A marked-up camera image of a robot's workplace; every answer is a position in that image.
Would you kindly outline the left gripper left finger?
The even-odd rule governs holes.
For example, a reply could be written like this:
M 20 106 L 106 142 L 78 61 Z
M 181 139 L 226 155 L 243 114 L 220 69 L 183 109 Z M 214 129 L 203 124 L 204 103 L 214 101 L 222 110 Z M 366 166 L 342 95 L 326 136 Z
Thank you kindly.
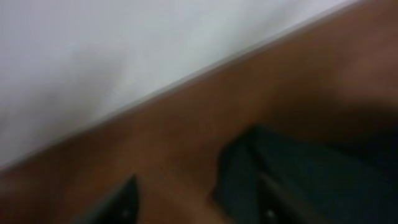
M 73 224 L 136 224 L 138 213 L 139 188 L 136 176 L 131 176 Z

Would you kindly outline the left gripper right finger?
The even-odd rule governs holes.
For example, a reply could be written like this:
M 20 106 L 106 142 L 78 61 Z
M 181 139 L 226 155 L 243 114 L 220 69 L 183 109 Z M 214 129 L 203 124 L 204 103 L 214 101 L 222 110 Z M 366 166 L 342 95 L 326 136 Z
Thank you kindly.
M 259 214 L 263 224 L 311 224 L 314 216 L 265 173 L 258 178 Z

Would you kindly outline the black Nike t-shirt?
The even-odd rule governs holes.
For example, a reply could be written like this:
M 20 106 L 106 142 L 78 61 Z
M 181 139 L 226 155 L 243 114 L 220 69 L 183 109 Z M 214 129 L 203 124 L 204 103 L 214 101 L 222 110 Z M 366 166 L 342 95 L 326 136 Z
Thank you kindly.
M 397 108 L 273 102 L 218 158 L 213 199 L 235 223 L 261 223 L 265 173 L 314 223 L 397 222 Z

